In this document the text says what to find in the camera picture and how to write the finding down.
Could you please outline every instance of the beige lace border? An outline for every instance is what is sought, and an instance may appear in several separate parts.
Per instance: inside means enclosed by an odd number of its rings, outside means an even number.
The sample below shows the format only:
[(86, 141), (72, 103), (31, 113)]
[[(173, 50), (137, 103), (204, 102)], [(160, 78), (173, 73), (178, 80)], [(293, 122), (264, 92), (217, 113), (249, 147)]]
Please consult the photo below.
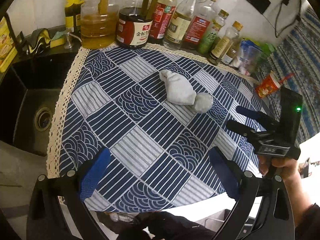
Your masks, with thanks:
[[(203, 62), (205, 64), (209, 64), (208, 60), (205, 57), (201, 57), (198, 55), (194, 55), (192, 53), (188, 53), (182, 50), (172, 51), (166, 49), (165, 47), (158, 45), (158, 44), (147, 44), (145, 46), (146, 49), (153, 49), (158, 51), (163, 51), (179, 56), (184, 56), (193, 60), (197, 60)], [(47, 149), (47, 172), (48, 178), (57, 178), (59, 177), (59, 163), (60, 163), (60, 149), (61, 149), (61, 140), (62, 140), (62, 132), (64, 128), (64, 122), (67, 113), (68, 103), (71, 97), (71, 93), (76, 85), (78, 80), (79, 74), (81, 72), (81, 68), (84, 64), (84, 61), (89, 53), (89, 49), (80, 48), (78, 51), (77, 56), (75, 57), (71, 68), (68, 72), (67, 78), (64, 82), (63, 88), (60, 92), (59, 99), (56, 104), (55, 112), (52, 118), (52, 126), (49, 133), (49, 144)], [(232, 68), (219, 64), (215, 66), (220, 70), (224, 70), (227, 72), (231, 72), (234, 75), (240, 76), (245, 78), (250, 83), (259, 84), (252, 77), (244, 76)]]

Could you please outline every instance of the black cable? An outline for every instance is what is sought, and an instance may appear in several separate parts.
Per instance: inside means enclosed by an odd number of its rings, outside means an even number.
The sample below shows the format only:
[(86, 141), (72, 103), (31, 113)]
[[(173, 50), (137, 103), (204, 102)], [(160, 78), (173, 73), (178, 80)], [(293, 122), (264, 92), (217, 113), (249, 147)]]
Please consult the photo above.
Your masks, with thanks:
[(299, 12), (297, 13), (296, 17), (294, 18), (294, 20), (289, 23), (287, 26), (283, 27), (280, 31), (279, 31), (279, 34), (277, 34), (277, 23), (278, 23), (278, 18), (279, 18), (279, 15), (280, 15), (280, 12), (281, 12), (281, 9), (282, 9), (282, 5), (285, 4), (285, 5), (288, 5), (290, 0), (282, 0), (281, 3), (280, 3), (280, 8), (279, 8), (279, 11), (278, 11), (278, 14), (276, 16), (276, 23), (275, 23), (275, 36), (276, 38), (278, 38), (280, 36), (280, 34), (288, 27), (294, 25), (294, 23), (296, 21), (300, 21), (301, 20), (301, 5), (302, 5), (302, 0), (299, 0)]

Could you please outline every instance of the orange snack cup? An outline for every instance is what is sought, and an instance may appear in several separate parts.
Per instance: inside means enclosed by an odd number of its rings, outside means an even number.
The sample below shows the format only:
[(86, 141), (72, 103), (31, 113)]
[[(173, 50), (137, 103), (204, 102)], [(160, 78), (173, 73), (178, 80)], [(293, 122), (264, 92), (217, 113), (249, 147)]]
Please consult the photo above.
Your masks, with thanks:
[(259, 85), (256, 87), (256, 92), (260, 98), (264, 98), (267, 95), (277, 91), (281, 87), (280, 83), (276, 79), (275, 75), (271, 72)]

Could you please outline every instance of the sink drain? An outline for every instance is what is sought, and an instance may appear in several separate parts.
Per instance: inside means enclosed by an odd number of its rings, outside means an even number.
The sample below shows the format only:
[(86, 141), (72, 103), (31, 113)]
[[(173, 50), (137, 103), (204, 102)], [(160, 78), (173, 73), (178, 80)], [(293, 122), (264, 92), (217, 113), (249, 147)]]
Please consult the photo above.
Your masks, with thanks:
[(35, 127), (39, 132), (48, 129), (52, 121), (52, 112), (48, 107), (41, 107), (34, 118)]

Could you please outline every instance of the red label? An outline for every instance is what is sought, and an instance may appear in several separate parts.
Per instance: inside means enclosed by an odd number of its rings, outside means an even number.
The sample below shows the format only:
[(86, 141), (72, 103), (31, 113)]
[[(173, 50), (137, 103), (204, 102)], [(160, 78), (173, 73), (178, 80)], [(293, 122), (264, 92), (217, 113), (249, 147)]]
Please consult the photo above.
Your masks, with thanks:
[(210, 21), (204, 20), (198, 16), (194, 17), (184, 40), (198, 44), (209, 24)]
[(136, 23), (119, 19), (116, 38), (126, 45), (141, 45), (148, 40), (152, 22)]
[(162, 39), (165, 34), (172, 14), (176, 9), (175, 6), (167, 6), (162, 3), (157, 3), (156, 11), (153, 14), (153, 24), (150, 31), (150, 37), (155, 39)]

